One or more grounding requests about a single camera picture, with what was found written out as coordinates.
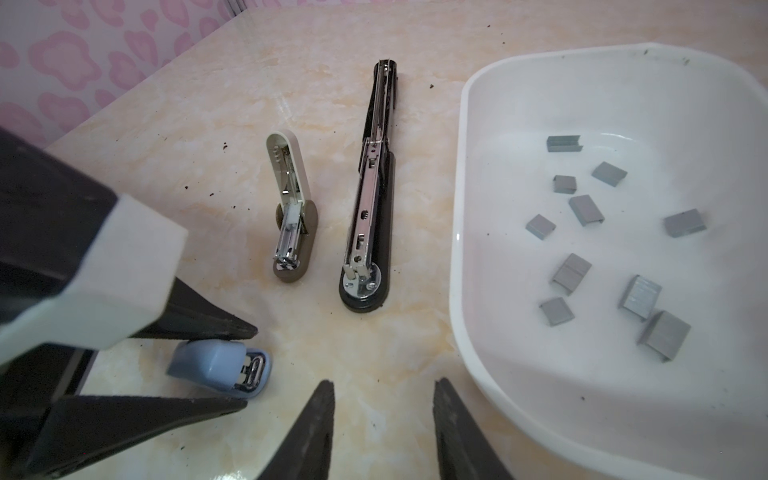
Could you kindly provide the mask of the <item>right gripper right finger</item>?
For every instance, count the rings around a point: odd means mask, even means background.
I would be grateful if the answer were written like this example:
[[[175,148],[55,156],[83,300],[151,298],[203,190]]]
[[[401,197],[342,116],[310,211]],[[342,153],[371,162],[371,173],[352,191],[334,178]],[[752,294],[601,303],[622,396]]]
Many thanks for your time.
[[[435,383],[433,418],[441,479],[514,479],[447,378]]]

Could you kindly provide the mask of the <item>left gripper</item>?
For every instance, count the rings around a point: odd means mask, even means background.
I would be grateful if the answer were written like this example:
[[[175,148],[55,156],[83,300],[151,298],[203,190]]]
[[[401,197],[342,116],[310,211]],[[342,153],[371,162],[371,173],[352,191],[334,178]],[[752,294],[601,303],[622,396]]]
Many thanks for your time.
[[[72,396],[95,358],[93,350],[44,344],[3,366],[3,479],[61,478],[170,430],[247,406],[244,399],[226,397]]]

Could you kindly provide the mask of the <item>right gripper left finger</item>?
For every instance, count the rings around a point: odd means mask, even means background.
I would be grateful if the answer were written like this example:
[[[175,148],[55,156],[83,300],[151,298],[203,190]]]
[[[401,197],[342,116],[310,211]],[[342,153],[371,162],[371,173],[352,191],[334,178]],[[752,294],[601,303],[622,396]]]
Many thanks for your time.
[[[257,479],[327,479],[333,448],[334,413],[334,385],[329,380],[322,380]]]

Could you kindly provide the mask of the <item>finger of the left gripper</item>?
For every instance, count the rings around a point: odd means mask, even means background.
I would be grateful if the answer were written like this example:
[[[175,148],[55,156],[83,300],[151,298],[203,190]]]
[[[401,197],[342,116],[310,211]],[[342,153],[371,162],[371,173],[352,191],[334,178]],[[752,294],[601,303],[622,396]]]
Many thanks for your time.
[[[174,279],[165,309],[157,320],[134,334],[137,339],[198,341],[248,340],[258,334],[255,325],[231,314]]]

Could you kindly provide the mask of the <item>blue mini stapler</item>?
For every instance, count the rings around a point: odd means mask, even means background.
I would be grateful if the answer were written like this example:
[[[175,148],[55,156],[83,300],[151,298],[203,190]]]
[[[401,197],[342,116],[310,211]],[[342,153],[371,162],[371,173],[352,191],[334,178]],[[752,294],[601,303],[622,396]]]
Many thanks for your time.
[[[251,399],[266,387],[272,358],[264,350],[218,339],[181,343],[166,374],[219,394]]]

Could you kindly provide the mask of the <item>black stapler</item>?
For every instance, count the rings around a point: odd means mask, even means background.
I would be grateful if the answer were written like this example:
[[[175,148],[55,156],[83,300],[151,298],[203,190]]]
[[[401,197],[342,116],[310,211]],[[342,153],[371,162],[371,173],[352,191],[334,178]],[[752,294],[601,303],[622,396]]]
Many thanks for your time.
[[[385,59],[375,65],[355,207],[339,279],[340,298],[356,313],[380,308],[389,293],[396,171],[390,133],[397,79],[395,61]]]

